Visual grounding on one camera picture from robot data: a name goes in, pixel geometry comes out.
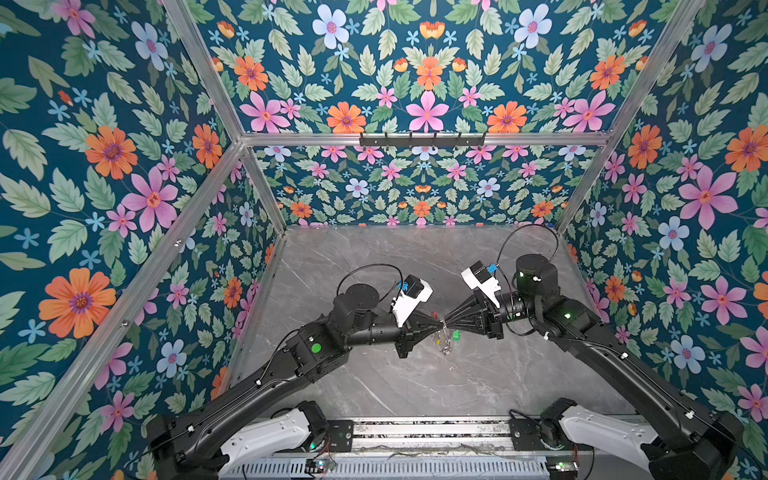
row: marble surface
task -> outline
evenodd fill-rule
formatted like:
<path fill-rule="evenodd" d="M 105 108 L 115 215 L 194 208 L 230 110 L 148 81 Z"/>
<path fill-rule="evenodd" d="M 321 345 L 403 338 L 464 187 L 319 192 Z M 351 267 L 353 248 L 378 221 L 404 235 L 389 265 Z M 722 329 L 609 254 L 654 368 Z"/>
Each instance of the marble surface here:
<path fill-rule="evenodd" d="M 291 230 L 280 268 L 247 352 L 250 374 L 262 366 L 289 330 L 332 307 L 336 284 L 367 263 L 393 263 L 403 276 L 427 280 L 434 293 L 423 312 L 445 315 L 470 295 L 460 272 L 475 261 L 490 264 L 511 230 L 507 227 L 339 228 Z M 508 275 L 523 253 L 549 256 L 554 237 L 525 228 L 507 244 L 501 265 Z M 586 289 L 562 244 L 553 263 L 564 295 L 588 305 Z M 384 293 L 397 280 L 391 269 L 367 269 L 353 277 Z M 519 332 L 527 322 L 513 324 Z M 539 413 L 557 398 L 573 399 L 602 413 L 632 413 L 630 404 L 597 373 L 538 334 L 502 340 L 462 333 L 443 356 L 431 339 L 407 359 L 394 346 L 356 347 L 349 362 L 318 383 L 276 405 L 316 400 L 327 416 L 506 415 L 509 408 Z"/>

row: flower center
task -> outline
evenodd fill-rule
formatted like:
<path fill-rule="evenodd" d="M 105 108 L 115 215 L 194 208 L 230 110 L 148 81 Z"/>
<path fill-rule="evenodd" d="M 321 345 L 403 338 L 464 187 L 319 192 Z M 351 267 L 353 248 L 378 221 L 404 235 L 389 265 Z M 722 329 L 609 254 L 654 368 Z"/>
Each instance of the flower center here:
<path fill-rule="evenodd" d="M 75 311 L 75 313 L 83 313 L 88 310 L 91 305 L 91 296 L 87 293 L 78 293 L 72 300 L 69 301 L 69 307 Z"/>
<path fill-rule="evenodd" d="M 756 151 L 757 151 L 757 142 L 751 141 L 750 143 L 744 145 L 743 153 L 745 157 L 752 157 Z"/>
<path fill-rule="evenodd" d="M 158 208 L 161 203 L 162 199 L 160 199 L 160 194 L 158 192 L 152 192 L 150 196 L 147 197 L 147 206 L 149 208 Z"/>
<path fill-rule="evenodd" d="M 118 144 L 109 144 L 104 149 L 104 157 L 110 162 L 117 161 L 117 159 L 120 158 L 122 155 L 123 155 L 123 149 L 120 148 L 120 145 Z"/>

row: orange flower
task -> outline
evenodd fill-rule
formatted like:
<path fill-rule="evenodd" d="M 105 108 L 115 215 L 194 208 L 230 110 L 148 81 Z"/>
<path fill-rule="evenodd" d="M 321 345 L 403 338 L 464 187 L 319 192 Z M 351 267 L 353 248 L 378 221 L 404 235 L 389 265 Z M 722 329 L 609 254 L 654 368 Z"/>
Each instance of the orange flower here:
<path fill-rule="evenodd" d="M 453 59 L 453 63 L 451 63 L 451 68 L 457 73 L 464 71 L 467 68 L 467 62 L 463 58 L 456 57 Z"/>
<path fill-rule="evenodd" d="M 418 215 L 421 218 L 426 217 L 429 215 L 429 209 L 431 207 L 426 202 L 418 202 L 415 207 L 413 207 L 413 213 Z"/>
<path fill-rule="evenodd" d="M 216 24 L 216 26 L 219 27 L 219 31 L 225 37 L 232 38 L 233 36 L 235 36 L 235 27 L 233 27 L 232 24 L 226 23 L 226 22 L 219 22 Z"/>
<path fill-rule="evenodd" d="M 424 90 L 432 90 L 435 85 L 440 83 L 442 67 L 438 65 L 437 58 L 427 57 L 416 69 L 416 74 L 419 76 L 416 79 L 419 85 L 423 86 Z"/>
<path fill-rule="evenodd" d="M 605 90 L 610 87 L 619 81 L 619 75 L 624 73 L 626 67 L 624 56 L 616 58 L 616 55 L 611 55 L 605 61 L 601 61 L 589 77 L 592 80 L 592 88 Z"/>
<path fill-rule="evenodd" d="M 235 60 L 235 75 L 239 75 L 237 80 L 246 85 L 253 91 L 266 89 L 266 84 L 270 83 L 270 78 L 264 73 L 264 66 L 260 62 L 254 62 L 253 57 L 237 58 Z"/>
<path fill-rule="evenodd" d="M 98 128 L 98 133 L 98 137 L 88 135 L 85 138 L 85 144 L 90 147 L 85 151 L 85 157 L 96 164 L 96 171 L 101 175 L 111 175 L 115 180 L 120 180 L 124 174 L 132 172 L 134 168 L 131 165 L 139 161 L 133 153 L 136 151 L 134 141 L 125 138 L 125 132 L 117 127 L 112 130 L 102 126 Z"/>
<path fill-rule="evenodd" d="M 423 22 L 419 25 L 419 31 L 424 38 L 440 38 L 445 33 L 445 24 L 443 22 Z"/>
<path fill-rule="evenodd" d="M 624 282 L 620 278 L 612 276 L 605 283 L 605 293 L 608 294 L 608 298 L 613 303 L 619 303 L 624 299 L 624 291 L 627 287 L 624 286 Z"/>
<path fill-rule="evenodd" d="M 398 61 L 395 62 L 395 70 L 401 73 L 408 70 L 408 61 L 405 60 L 404 58 L 400 58 Z"/>
<path fill-rule="evenodd" d="M 568 244 L 568 252 L 571 254 L 571 258 L 574 259 L 574 262 L 578 262 L 578 251 L 570 243 Z"/>
<path fill-rule="evenodd" d="M 518 102 L 510 101 L 507 106 L 499 105 L 493 110 L 493 115 L 488 117 L 489 132 L 492 134 L 517 133 L 520 127 L 525 125 L 528 117 L 523 117 L 528 111 Z"/>
<path fill-rule="evenodd" d="M 754 172 L 760 168 L 761 161 L 768 161 L 768 127 L 757 125 L 754 131 L 751 127 L 739 132 L 739 137 L 728 144 L 730 153 L 725 156 L 725 163 L 733 166 L 733 171 L 741 172 L 746 168 Z"/>
<path fill-rule="evenodd" d="M 661 148 L 661 137 L 659 137 L 659 127 L 646 125 L 637 132 L 632 138 L 632 145 L 629 147 L 629 163 L 633 167 L 643 170 L 648 164 L 652 164 L 659 156 L 656 149 Z"/>
<path fill-rule="evenodd" d="M 58 91 L 58 97 L 61 99 L 61 101 L 63 101 L 64 103 L 66 103 L 70 107 L 74 107 L 74 103 L 72 102 L 72 97 L 70 97 L 67 92 L 65 92 L 63 90 L 59 90 Z"/>
<path fill-rule="evenodd" d="M 539 204 L 534 205 L 532 213 L 534 217 L 546 217 L 552 213 L 554 204 L 552 202 L 542 201 Z"/>
<path fill-rule="evenodd" d="M 114 304 L 114 288 L 107 288 L 109 279 L 102 272 L 91 278 L 87 268 L 69 270 L 69 281 L 57 276 L 46 287 L 45 292 L 54 297 L 40 302 L 40 320 L 54 320 L 48 331 L 64 338 L 74 327 L 74 337 L 80 339 L 94 332 L 94 323 L 109 313 L 105 306 Z"/>
<path fill-rule="evenodd" d="M 757 309 L 764 317 L 768 318 L 768 285 L 766 285 L 766 283 L 768 283 L 768 272 L 763 272 L 763 282 L 765 283 L 755 284 L 753 295 L 758 300 L 763 300 L 763 302 L 757 306 Z"/>
<path fill-rule="evenodd" d="M 197 149 L 197 159 L 205 167 L 211 169 L 219 163 L 221 157 L 221 145 L 219 145 L 219 135 L 205 125 L 197 125 L 194 128 L 195 137 L 192 137 L 192 146 Z"/>
<path fill-rule="evenodd" d="M 334 134 L 361 134 L 366 118 L 360 113 L 357 105 L 350 107 L 348 103 L 341 101 L 338 107 L 334 105 L 328 110 L 328 126 L 333 128 Z"/>
<path fill-rule="evenodd" d="M 214 377 L 214 389 L 210 391 L 210 399 L 211 401 L 215 400 L 219 395 L 221 395 L 221 386 L 224 383 L 224 378 L 227 376 L 227 367 L 223 366 L 219 370 L 219 372 Z"/>
<path fill-rule="evenodd" d="M 270 264 L 270 260 L 272 260 L 272 254 L 275 253 L 275 244 L 272 243 L 266 248 L 266 254 L 264 256 L 264 261 L 267 265 Z"/>
<path fill-rule="evenodd" d="M 309 218 L 312 216 L 312 209 L 304 202 L 293 202 L 293 205 L 290 206 L 290 209 L 291 213 L 296 215 L 298 218 Z"/>
<path fill-rule="evenodd" d="M 230 278 L 227 288 L 224 290 L 224 305 L 234 308 L 240 302 L 240 294 L 243 292 L 243 283 L 236 276 Z"/>
<path fill-rule="evenodd" d="M 637 37 L 643 30 L 645 30 L 645 25 L 648 25 L 648 22 L 645 20 L 638 20 L 633 23 L 632 26 L 629 27 L 629 36 Z"/>

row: gray floor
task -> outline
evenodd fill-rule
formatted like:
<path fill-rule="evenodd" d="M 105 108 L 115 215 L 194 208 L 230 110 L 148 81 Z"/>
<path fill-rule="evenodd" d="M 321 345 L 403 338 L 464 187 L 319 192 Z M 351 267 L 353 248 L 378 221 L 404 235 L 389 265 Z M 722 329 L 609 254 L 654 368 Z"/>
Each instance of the gray floor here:
<path fill-rule="evenodd" d="M 251 373 L 269 358 L 275 342 L 331 309 L 336 284 L 367 263 L 394 263 L 434 288 L 420 305 L 441 316 L 469 294 L 460 272 L 475 261 L 491 263 L 510 230 L 504 227 L 343 228 L 291 230 L 280 268 L 245 363 Z M 552 236 L 526 228 L 510 240 L 501 265 L 508 275 L 523 253 L 548 255 Z M 561 245 L 553 260 L 564 295 L 588 304 L 578 273 Z M 385 292 L 397 274 L 368 269 L 354 277 Z M 528 324 L 514 326 L 518 331 Z M 327 416 L 504 415 L 509 408 L 538 413 L 558 397 L 603 413 L 634 410 L 602 378 L 538 334 L 491 340 L 462 334 L 443 356 L 430 339 L 399 359 L 392 346 L 358 347 L 349 362 L 275 409 L 316 400 Z"/>

